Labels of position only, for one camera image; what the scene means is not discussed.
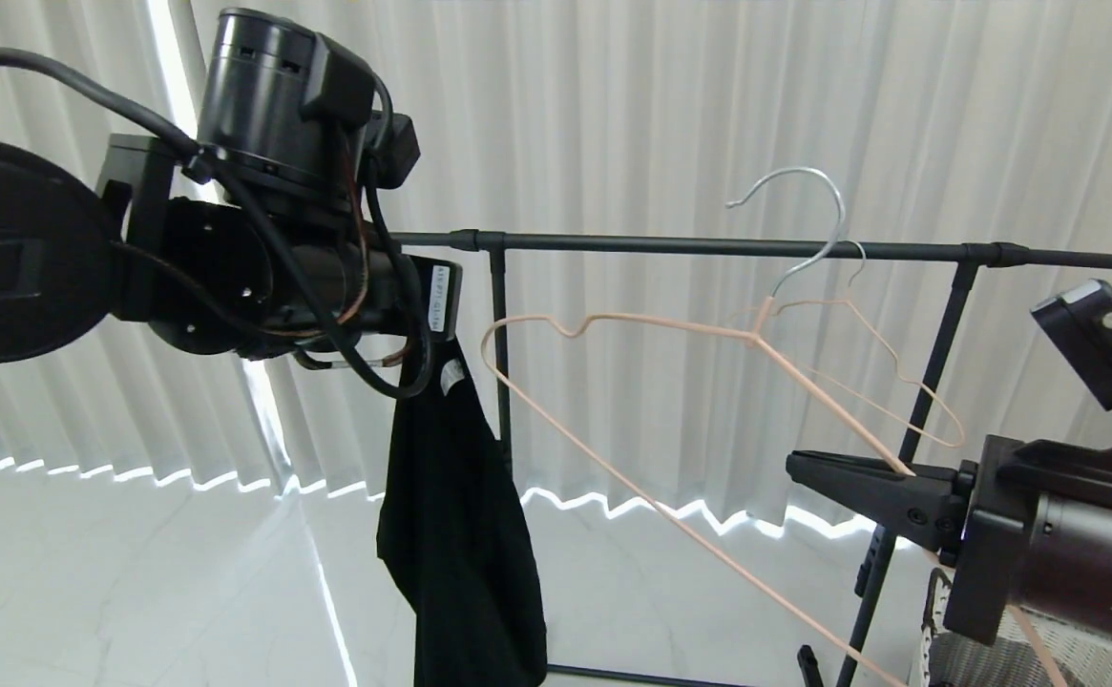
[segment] white label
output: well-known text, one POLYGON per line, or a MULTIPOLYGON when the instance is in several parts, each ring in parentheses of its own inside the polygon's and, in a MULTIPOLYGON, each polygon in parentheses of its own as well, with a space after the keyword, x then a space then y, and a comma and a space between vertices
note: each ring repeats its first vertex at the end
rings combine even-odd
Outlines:
POLYGON ((441 368, 441 394, 449 396, 449 388, 459 381, 467 379, 467 370, 458 360, 450 360, 446 367, 441 368))
POLYGON ((446 330, 446 299, 449 297, 449 268, 434 266, 433 288, 428 290, 428 329, 446 330))

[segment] black bracket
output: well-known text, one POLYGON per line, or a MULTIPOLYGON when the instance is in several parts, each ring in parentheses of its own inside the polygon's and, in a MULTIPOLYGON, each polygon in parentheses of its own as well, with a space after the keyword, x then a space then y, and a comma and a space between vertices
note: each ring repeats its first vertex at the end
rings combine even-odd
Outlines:
POLYGON ((785 471, 795 482, 939 554, 943 564, 954 565, 979 465, 962 461, 956 470, 909 467, 914 477, 896 475, 877 458, 826 451, 794 451, 785 461, 785 471))

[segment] curtain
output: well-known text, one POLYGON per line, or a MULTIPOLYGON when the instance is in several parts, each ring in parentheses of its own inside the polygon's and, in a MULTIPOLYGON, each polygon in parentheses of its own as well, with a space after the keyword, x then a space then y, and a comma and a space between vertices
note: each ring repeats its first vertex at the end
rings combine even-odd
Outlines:
MULTIPOLYGON (((0 43, 66 58, 165 109, 145 3, 0 0, 0 43)), ((168 4, 193 94, 224 3, 168 4)), ((1112 3, 246 4, 360 53, 389 83, 397 109, 415 118, 424 157, 401 190, 384 192, 397 232, 822 239, 834 209, 814 179, 778 179, 751 203, 725 209, 766 171, 811 165, 840 185, 848 236, 862 242, 1013 240, 1112 252, 1112 3)), ((91 179, 102 148, 95 133, 118 125, 75 100, 40 78, 0 73, 0 138, 91 179)), ((459 338, 495 420, 490 377, 476 364, 492 319, 486 259, 439 253, 467 269, 459 338)), ((610 309, 739 326, 792 262, 512 252, 509 309, 569 325, 610 309)), ((781 299, 840 296, 855 269, 852 261, 816 266, 791 279, 781 299)), ((1112 282, 1112 272, 1044 266, 981 272, 941 387, 967 445, 952 451, 925 442, 920 460, 974 460, 985 434, 1112 441, 1112 417, 1027 316, 1036 301, 1092 277, 1112 282)), ((853 282, 857 308, 900 351, 905 377, 920 378, 952 278, 951 266, 870 261, 853 282)), ((916 387, 897 381, 884 348, 843 308, 791 310, 766 333, 798 364, 896 416, 913 405, 916 387)), ((783 458, 792 448, 866 448, 762 355, 625 325, 595 326, 574 342, 546 327, 514 327, 510 352, 522 387, 666 504, 704 499, 722 519, 746 509, 778 522, 792 499, 834 521, 848 517, 791 491, 783 458)), ((75 408, 88 401, 122 426, 46 418, 23 439, 13 435, 19 447, 53 441, 61 454, 83 448, 93 460, 128 466, 172 455, 234 466, 244 482, 288 472, 302 488, 328 491, 384 484, 390 401, 347 370, 267 365, 290 461, 276 469, 262 467, 272 452, 236 360, 188 358, 139 327, 109 322, 22 366, 41 370, 38 387, 58 384, 71 394, 63 399, 83 399, 75 408), (46 371, 79 370, 92 349, 105 352, 106 369, 46 371), (133 380, 116 384, 120 375, 133 380), (246 401, 208 401, 228 397, 246 401), (193 439, 178 429, 190 421, 199 428, 193 439), (214 427, 218 439, 208 435, 214 427)), ((14 369, 22 368, 0 368, 0 388, 33 378, 14 369)), ((840 399, 897 447, 898 422, 852 396, 840 399)), ((26 422, 13 407, 0 400, 0 440, 6 426, 26 422)), ((939 410, 930 428, 952 438, 939 410)), ((612 505, 629 499, 517 401, 513 430, 519 487, 565 499, 598 491, 612 505)))

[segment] black metal rack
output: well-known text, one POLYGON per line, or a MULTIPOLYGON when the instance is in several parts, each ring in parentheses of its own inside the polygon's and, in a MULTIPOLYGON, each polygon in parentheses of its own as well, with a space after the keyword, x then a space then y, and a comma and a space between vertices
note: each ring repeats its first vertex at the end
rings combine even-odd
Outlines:
MULTIPOLYGON (((647 253, 682 253, 682 256, 746 256, 808 258, 823 247, 816 240, 761 240, 761 239, 673 239, 647 238, 647 236, 586 236, 586 235, 550 235, 550 233, 508 233, 504 231, 480 231, 465 229, 448 233, 396 233, 395 238, 404 246, 443 246, 458 251, 488 253, 492 271, 492 316, 500 319, 508 316, 507 290, 504 273, 506 273, 506 256, 508 251, 575 251, 575 252, 647 252, 647 253)), ((955 265, 954 281, 950 283, 950 295, 943 312, 930 360, 925 366, 922 381, 925 387, 936 391, 941 375, 950 356, 962 312, 966 308, 967 297, 974 286, 980 268, 1011 268, 1011 266, 1078 266, 1088 269, 1112 269, 1112 253, 1104 252, 1071 252, 1042 251, 1016 243, 868 243, 864 242, 866 259, 870 260, 904 260, 953 262, 955 265)), ((861 250, 853 243, 838 243, 827 255, 830 259, 860 259, 861 250)), ((504 374, 509 372, 509 339, 506 327, 495 331, 495 359, 504 374)), ((909 425, 925 427, 933 399, 922 388, 913 405, 909 425)), ((504 384, 497 384, 497 407, 500 418, 500 444, 504 455, 512 460, 513 426, 509 412, 509 391, 504 384)), ((900 445, 900 460, 905 464, 913 461, 921 435, 907 430, 903 444, 900 445)), ((865 648, 866 636, 873 623, 874 610, 878 606, 883 583, 886 581, 886 570, 895 550, 895 535, 887 534, 878 527, 870 540, 870 550, 857 570, 856 587, 853 591, 861 597, 856 621, 853 623, 853 634, 848 643, 857 650, 865 648)), ((813 655, 804 647, 798 654, 798 661, 807 684, 812 684, 817 675, 813 675, 813 655)), ((836 687, 848 687, 856 673, 856 661, 852 657, 844 660, 840 669, 836 687)), ((631 684, 676 684, 682 687, 736 687, 728 684, 694 681, 694 679, 662 677, 619 670, 599 670, 577 668, 576 666, 550 665, 553 674, 575 675, 616 679, 631 684)))

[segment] black garment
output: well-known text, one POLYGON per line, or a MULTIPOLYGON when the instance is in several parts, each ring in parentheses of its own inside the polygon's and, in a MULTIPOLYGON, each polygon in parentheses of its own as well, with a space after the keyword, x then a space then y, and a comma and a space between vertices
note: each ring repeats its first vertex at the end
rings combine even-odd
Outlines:
POLYGON ((535 686, 547 626, 522 504, 458 342, 434 344, 434 362, 395 408, 377 522, 377 556, 416 614, 415 684, 535 686))

